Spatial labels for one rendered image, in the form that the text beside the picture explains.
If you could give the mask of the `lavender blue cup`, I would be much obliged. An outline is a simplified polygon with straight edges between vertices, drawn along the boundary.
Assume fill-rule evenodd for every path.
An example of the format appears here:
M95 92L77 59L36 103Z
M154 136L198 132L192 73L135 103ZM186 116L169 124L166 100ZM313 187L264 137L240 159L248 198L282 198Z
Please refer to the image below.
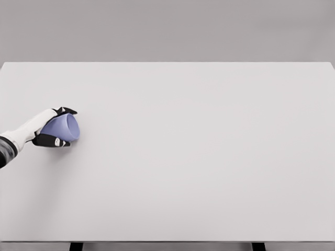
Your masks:
M64 114L51 119L41 130L41 133L72 142L80 137L80 128L76 118L70 114Z

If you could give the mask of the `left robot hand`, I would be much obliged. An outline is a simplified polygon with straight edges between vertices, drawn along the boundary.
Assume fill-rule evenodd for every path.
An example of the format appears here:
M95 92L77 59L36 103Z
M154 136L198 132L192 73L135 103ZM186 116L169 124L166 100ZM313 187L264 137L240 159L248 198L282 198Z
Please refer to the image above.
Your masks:
M74 136L74 132L71 132L71 139L66 140L65 136L61 136L60 130L61 126L65 126L68 119L74 119L76 114L75 110L67 107L47 109L39 113L27 122L25 129L28 130L29 134L27 134L25 142L31 141L35 146L43 147L70 146L71 142L77 140L79 136ZM43 132L43 128L48 124L50 124L50 128L53 127L57 132L54 134Z

